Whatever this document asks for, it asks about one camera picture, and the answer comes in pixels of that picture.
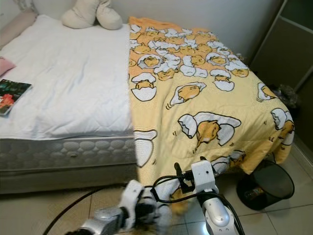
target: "book cover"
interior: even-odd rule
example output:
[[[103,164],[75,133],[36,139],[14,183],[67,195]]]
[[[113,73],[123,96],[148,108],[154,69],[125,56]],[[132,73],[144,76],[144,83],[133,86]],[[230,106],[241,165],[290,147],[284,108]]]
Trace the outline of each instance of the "book cover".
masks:
[[[31,88],[31,84],[13,82],[3,79],[0,81],[0,115],[7,115],[20,97]]]

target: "trash can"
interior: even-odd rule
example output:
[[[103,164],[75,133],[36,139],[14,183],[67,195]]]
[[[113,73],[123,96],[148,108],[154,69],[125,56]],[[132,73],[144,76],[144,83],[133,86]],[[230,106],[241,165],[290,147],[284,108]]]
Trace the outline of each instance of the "trash can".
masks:
[[[240,200],[249,208],[259,211],[294,194],[289,174],[274,162],[263,160],[251,175],[237,185]]]

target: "white bed sheet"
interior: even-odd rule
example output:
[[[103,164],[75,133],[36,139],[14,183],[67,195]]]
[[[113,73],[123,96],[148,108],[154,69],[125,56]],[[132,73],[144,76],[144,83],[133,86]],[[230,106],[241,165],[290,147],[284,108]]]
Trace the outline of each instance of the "white bed sheet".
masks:
[[[1,79],[33,88],[0,117],[0,139],[131,134],[128,41],[126,24],[71,29],[39,16],[1,51],[17,65]]]

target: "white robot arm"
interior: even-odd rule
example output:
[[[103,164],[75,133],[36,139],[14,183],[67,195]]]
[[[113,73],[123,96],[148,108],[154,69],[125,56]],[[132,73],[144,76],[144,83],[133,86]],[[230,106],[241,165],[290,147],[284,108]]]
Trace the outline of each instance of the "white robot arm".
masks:
[[[182,172],[175,164],[177,176],[163,176],[153,186],[143,187],[131,180],[122,194],[117,207],[99,209],[94,219],[87,220],[81,228],[66,235],[113,235],[128,231],[136,223],[153,223],[158,234],[166,234],[171,225],[172,212],[168,203],[197,197],[206,218],[210,235],[244,235],[244,231],[233,207],[218,194],[211,163],[201,161],[191,165],[191,170]],[[193,192],[182,199],[169,201],[170,195],[180,187],[182,193]]]

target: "pink pillow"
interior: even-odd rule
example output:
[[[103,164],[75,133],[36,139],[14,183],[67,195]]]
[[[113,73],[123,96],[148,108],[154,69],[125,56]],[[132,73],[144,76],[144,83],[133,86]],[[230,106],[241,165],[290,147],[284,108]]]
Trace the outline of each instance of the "pink pillow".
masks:
[[[16,65],[13,64],[11,61],[8,61],[3,57],[0,57],[0,76],[2,76],[2,74],[15,67]]]

